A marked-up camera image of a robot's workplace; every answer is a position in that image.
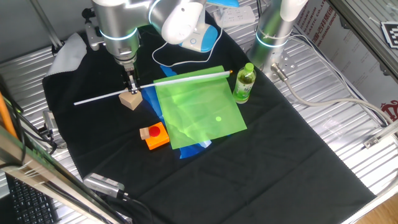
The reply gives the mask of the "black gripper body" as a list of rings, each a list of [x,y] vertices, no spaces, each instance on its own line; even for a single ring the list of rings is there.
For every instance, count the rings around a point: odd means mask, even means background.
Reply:
[[[136,82],[138,76],[135,67],[124,67],[123,78],[125,82]]]

